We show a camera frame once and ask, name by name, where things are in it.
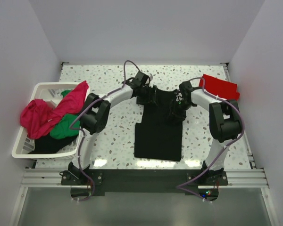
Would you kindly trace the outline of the black t-shirt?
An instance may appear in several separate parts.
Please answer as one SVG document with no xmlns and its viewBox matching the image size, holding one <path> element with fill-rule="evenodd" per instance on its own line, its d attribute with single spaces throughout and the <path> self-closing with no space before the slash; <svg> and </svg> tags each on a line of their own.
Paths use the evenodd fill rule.
<svg viewBox="0 0 283 226">
<path fill-rule="evenodd" d="M 143 105 L 142 120 L 135 124 L 134 157 L 164 161 L 180 161 L 182 157 L 183 123 L 169 119 L 170 105 L 175 91 L 153 89 L 149 103 Z"/>
</svg>

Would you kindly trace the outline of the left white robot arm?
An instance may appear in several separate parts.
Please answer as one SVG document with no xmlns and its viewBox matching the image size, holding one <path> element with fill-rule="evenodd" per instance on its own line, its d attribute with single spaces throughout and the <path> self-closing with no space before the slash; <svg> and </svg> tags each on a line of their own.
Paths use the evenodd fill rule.
<svg viewBox="0 0 283 226">
<path fill-rule="evenodd" d="M 61 185 L 94 185 L 90 172 L 90 158 L 98 135 L 106 127 L 110 110 L 119 103 L 134 97 L 139 104 L 153 103 L 156 100 L 156 92 L 156 86 L 124 85 L 101 96 L 90 93 L 83 110 L 69 127 L 80 131 L 79 146 L 68 169 L 60 173 Z"/>
</svg>

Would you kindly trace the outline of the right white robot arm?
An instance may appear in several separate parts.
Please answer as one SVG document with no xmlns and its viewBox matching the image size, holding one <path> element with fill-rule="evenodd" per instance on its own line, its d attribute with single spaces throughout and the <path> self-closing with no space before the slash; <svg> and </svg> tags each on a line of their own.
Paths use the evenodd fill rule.
<svg viewBox="0 0 283 226">
<path fill-rule="evenodd" d="M 226 100 L 206 90 L 181 92 L 171 101 L 167 121 L 178 124 L 186 119 L 186 111 L 200 106 L 209 113 L 209 131 L 213 138 L 209 154 L 202 165 L 202 172 L 193 179 L 180 184 L 177 188 L 188 185 L 212 174 L 222 173 L 229 147 L 242 138 L 245 123 L 236 100 Z"/>
</svg>

